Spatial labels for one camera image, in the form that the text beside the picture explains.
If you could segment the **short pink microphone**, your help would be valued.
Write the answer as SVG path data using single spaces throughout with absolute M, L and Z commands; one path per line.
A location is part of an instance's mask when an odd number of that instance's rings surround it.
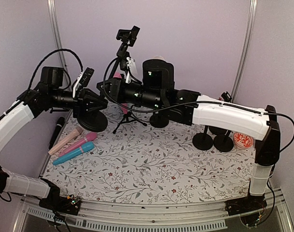
M 94 141 L 96 138 L 97 138 L 97 133 L 90 132 L 90 133 L 86 134 L 82 139 L 78 140 L 77 142 L 75 142 L 74 144 L 70 145 L 68 148 L 63 150 L 58 156 L 61 157 L 65 154 L 77 149 L 78 147 L 80 147 L 84 143 Z

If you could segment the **black microphone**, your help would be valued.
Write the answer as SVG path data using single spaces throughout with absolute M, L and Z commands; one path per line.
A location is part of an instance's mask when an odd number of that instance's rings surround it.
M 50 139 L 48 149 L 51 149 L 53 147 L 62 127 L 64 126 L 64 123 L 65 123 L 65 118 L 61 116 L 56 122 L 56 126 L 52 134 L 52 137 Z

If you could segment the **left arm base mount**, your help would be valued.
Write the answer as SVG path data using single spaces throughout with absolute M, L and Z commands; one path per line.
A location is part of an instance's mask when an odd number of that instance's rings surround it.
M 46 198 L 39 201 L 39 206 L 54 212 L 77 216 L 81 206 L 81 198 L 73 194 L 61 196 L 59 187 L 51 187 Z

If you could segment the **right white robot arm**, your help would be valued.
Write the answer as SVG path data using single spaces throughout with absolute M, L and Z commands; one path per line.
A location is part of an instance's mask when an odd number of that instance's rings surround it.
M 250 136 L 255 140 L 255 165 L 249 195 L 242 207 L 252 211 L 260 204 L 273 165 L 280 158 L 280 127 L 273 106 L 250 108 L 211 98 L 191 90 L 176 90 L 174 67 L 161 59 L 143 62 L 142 83 L 116 78 L 119 60 L 107 67 L 97 89 L 114 103 L 147 107 L 165 120 L 185 125 L 218 127 Z

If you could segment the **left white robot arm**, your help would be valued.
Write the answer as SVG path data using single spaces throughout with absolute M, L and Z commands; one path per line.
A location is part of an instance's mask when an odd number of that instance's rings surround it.
M 108 121 L 101 111 L 107 108 L 108 102 L 87 88 L 93 73 L 93 69 L 86 68 L 79 74 L 73 91 L 65 91 L 60 88 L 63 69 L 43 67 L 38 89 L 23 92 L 1 116 L 0 152 L 26 124 L 53 108 L 72 110 L 73 117 L 88 131 L 104 131 Z M 64 199 L 57 190 L 44 180 L 15 174 L 0 166 L 0 194 L 11 192 L 44 198 L 54 210 L 59 210 L 64 206 Z

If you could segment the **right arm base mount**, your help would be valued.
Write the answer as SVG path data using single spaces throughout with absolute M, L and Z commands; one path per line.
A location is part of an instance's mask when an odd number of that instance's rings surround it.
M 225 211 L 229 216 L 248 213 L 254 210 L 263 209 L 267 206 L 265 195 L 252 196 L 247 195 L 242 198 L 236 198 L 225 201 Z

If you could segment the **blue microphone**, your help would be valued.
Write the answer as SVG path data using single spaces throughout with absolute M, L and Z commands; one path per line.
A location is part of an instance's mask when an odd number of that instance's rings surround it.
M 79 146 L 78 148 L 72 150 L 71 152 L 66 153 L 63 156 L 60 156 L 59 158 L 57 158 L 55 161 L 53 161 L 53 165 L 59 165 L 62 164 L 80 154 L 83 154 L 85 152 L 88 152 L 92 149 L 94 149 L 94 144 L 93 142 L 86 142 L 84 144 L 82 144 L 81 146 Z

